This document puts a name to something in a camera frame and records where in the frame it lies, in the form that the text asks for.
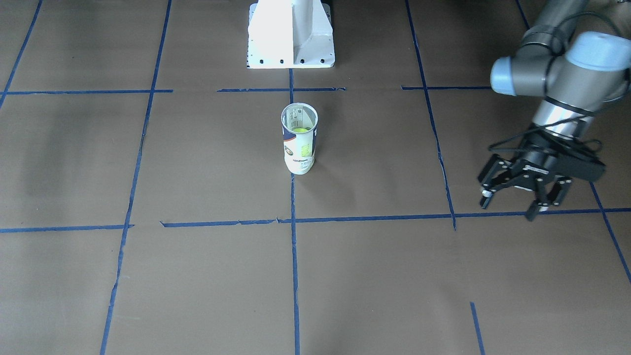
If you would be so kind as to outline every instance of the white bracket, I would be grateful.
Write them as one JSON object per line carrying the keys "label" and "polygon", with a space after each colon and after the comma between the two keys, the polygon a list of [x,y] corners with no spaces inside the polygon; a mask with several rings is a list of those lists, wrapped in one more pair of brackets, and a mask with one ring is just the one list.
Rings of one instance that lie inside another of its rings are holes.
{"label": "white bracket", "polygon": [[259,0],[250,6],[247,67],[330,68],[331,8],[320,0]]}

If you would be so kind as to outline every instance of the blue joint cap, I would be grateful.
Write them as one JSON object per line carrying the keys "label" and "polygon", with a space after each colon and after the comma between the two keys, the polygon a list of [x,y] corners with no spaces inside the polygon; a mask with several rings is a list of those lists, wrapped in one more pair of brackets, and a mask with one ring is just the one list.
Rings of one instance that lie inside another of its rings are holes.
{"label": "blue joint cap", "polygon": [[596,71],[620,71],[631,66],[631,40],[600,32],[583,32],[565,54],[568,62]]}
{"label": "blue joint cap", "polygon": [[491,87],[494,92],[517,96],[512,82],[510,57],[501,57],[493,64],[493,69],[491,69]]}

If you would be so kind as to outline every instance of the white container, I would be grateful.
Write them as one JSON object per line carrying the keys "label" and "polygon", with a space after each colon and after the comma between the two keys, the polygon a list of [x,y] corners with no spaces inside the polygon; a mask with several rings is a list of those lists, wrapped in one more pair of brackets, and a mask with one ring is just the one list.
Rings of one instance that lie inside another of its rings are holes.
{"label": "white container", "polygon": [[296,102],[283,110],[280,121],[285,164],[292,173],[305,174],[315,161],[317,112],[310,105]]}

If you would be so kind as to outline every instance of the vertical blue tape line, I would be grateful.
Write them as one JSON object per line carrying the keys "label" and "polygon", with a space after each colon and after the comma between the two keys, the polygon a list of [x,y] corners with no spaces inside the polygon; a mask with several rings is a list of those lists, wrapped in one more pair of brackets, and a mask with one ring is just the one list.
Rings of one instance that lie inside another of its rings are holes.
{"label": "vertical blue tape line", "polygon": [[521,3],[519,2],[519,0],[515,0],[515,3],[517,4],[517,7],[519,8],[519,13],[521,14],[521,18],[524,20],[524,24],[526,25],[526,29],[529,30],[530,29],[530,24],[528,23],[528,19],[526,18],[526,14],[524,13],[524,9],[522,9],[522,7],[521,7]]}
{"label": "vertical blue tape line", "polygon": [[470,302],[471,314],[473,315],[473,325],[475,325],[475,334],[478,337],[478,346],[480,347],[480,355],[486,355],[484,351],[484,342],[482,341],[482,332],[480,332],[480,323],[478,323],[478,312],[475,310],[475,303]]}
{"label": "vertical blue tape line", "polygon": [[627,274],[627,278],[629,282],[631,282],[631,272],[629,272],[629,267],[627,265],[627,261],[625,260],[624,255],[622,254],[622,250],[620,249],[620,245],[618,244],[618,240],[616,239],[615,234],[613,233],[613,228],[611,228],[611,224],[609,223],[609,218],[607,218],[607,213],[603,208],[603,203],[598,196],[598,192],[596,191],[596,186],[594,183],[589,183],[592,188],[592,192],[594,193],[594,197],[596,198],[596,202],[598,203],[598,208],[600,208],[601,213],[603,214],[603,219],[605,225],[607,225],[607,230],[609,231],[609,235],[611,236],[611,241],[613,241],[613,245],[616,247],[616,251],[618,252],[618,257],[620,258],[620,262],[622,262],[622,267],[625,269],[625,273]]}
{"label": "vertical blue tape line", "polygon": [[[293,69],[289,69],[289,103],[293,104]],[[293,272],[293,343],[300,355],[300,313],[298,311],[298,253],[296,249],[296,184],[292,173],[292,272]]]}
{"label": "vertical blue tape line", "polygon": [[42,8],[42,1],[44,0],[40,0],[37,3],[37,9],[35,9],[35,14],[33,15],[33,21],[31,21],[30,27],[28,27],[27,36],[24,38],[24,42],[22,43],[22,47],[20,48],[18,57],[15,59],[15,64],[13,65],[13,69],[11,70],[11,75],[9,75],[9,80],[6,81],[6,85],[4,86],[2,97],[0,97],[0,108],[2,108],[2,105],[4,104],[4,99],[6,98],[6,95],[9,92],[9,87],[11,87],[11,82],[13,81],[13,77],[15,76],[15,72],[18,70],[18,65],[20,65],[20,59],[22,59],[22,54],[24,54],[24,49],[26,49],[27,47],[28,39],[31,38],[33,27],[35,27],[35,21],[37,21],[37,16],[39,15],[39,11]]}
{"label": "vertical blue tape line", "polygon": [[427,82],[425,81],[425,72],[423,70],[423,63],[421,62],[421,52],[418,49],[418,39],[416,37],[416,30],[414,29],[414,22],[412,21],[412,11],[410,10],[410,2],[405,0],[405,6],[408,9],[408,19],[410,21],[410,30],[412,31],[412,39],[414,40],[414,48],[416,50],[416,60],[418,61],[418,69],[421,73],[421,81],[423,82],[423,91],[425,92],[425,101],[427,102],[427,110],[430,114],[430,123],[432,124],[432,131],[434,138],[436,138],[436,149],[438,151],[438,160],[440,162],[440,168],[442,169],[442,177],[445,181],[445,192],[447,194],[447,202],[449,204],[449,212],[451,213],[451,222],[456,227],[456,214],[454,212],[454,204],[451,201],[451,192],[449,191],[449,182],[447,181],[447,171],[445,170],[445,162],[442,158],[442,151],[440,150],[440,142],[438,139],[438,132],[436,131],[436,123],[433,118],[432,103],[430,101],[430,93],[427,89]]}
{"label": "vertical blue tape line", "polygon": [[129,230],[129,222],[131,219],[131,210],[134,206],[134,196],[136,194],[136,185],[138,184],[138,174],[140,173],[140,163],[143,158],[143,143],[144,137],[147,132],[147,125],[149,124],[149,116],[151,114],[151,105],[153,104],[153,94],[155,93],[156,82],[158,80],[158,70],[160,69],[160,58],[162,56],[162,48],[164,47],[164,40],[167,35],[167,25],[168,18],[171,12],[171,0],[168,0],[167,4],[167,14],[164,19],[164,26],[162,27],[162,37],[160,39],[160,46],[158,48],[158,55],[156,58],[156,66],[153,71],[153,82],[151,84],[151,92],[149,93],[149,102],[147,103],[147,111],[144,115],[144,125],[143,125],[143,134],[140,139],[140,147],[138,148],[138,156],[136,157],[136,168],[134,170],[134,179],[131,184],[131,192],[129,194],[129,206],[127,208],[127,214],[125,216],[125,224],[123,225],[122,237],[121,237],[121,247],[119,249],[119,257],[118,257],[118,266],[116,270],[116,281],[114,282],[114,287],[112,288],[112,294],[110,296],[110,304],[107,309],[107,318],[105,319],[105,329],[103,330],[103,340],[101,342],[101,350],[100,355],[105,355],[105,349],[107,347],[107,338],[110,332],[110,326],[112,324],[112,314],[114,312],[114,304],[116,302],[116,292],[118,290],[119,280],[121,278],[121,267],[122,267],[122,259],[123,259],[123,249],[125,248],[125,243],[127,242],[127,232]]}

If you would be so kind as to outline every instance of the horizontal blue tape line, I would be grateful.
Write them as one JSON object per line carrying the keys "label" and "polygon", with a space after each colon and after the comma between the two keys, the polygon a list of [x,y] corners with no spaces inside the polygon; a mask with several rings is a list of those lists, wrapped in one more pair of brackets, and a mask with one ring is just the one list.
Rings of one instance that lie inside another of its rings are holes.
{"label": "horizontal blue tape line", "polygon": [[[294,88],[293,91],[346,91],[346,88]],[[289,88],[226,88],[217,92],[288,92]]]}
{"label": "horizontal blue tape line", "polygon": [[[631,212],[631,208],[606,208],[605,212]],[[589,208],[581,210],[548,210],[540,212],[540,215],[571,215],[571,214],[599,214],[600,209]],[[470,214],[455,214],[456,218],[476,218],[476,217],[506,217],[523,216],[523,211],[515,212],[480,212]],[[411,219],[447,219],[451,214],[426,214],[426,215],[383,215],[383,216],[358,216],[358,217],[319,217],[319,218],[296,218],[296,223],[318,223],[318,222],[356,222],[362,220],[411,220]],[[257,219],[257,220],[222,220],[216,222],[184,222],[184,223],[164,223],[165,228],[178,227],[211,227],[211,226],[236,226],[248,224],[290,224],[291,219]]]}
{"label": "horizontal blue tape line", "polygon": [[109,226],[71,226],[71,227],[30,227],[30,228],[0,228],[0,233],[27,233],[27,232],[62,232],[62,231],[95,231],[98,229],[123,229],[122,224]]}
{"label": "horizontal blue tape line", "polygon": [[[403,90],[425,90],[425,87],[404,87]],[[427,87],[427,90],[490,90],[491,87]]]}
{"label": "horizontal blue tape line", "polygon": [[[150,93],[151,90],[61,90],[61,91],[9,91],[7,95],[81,95],[91,93]],[[155,93],[171,93],[172,89],[156,89]]]}

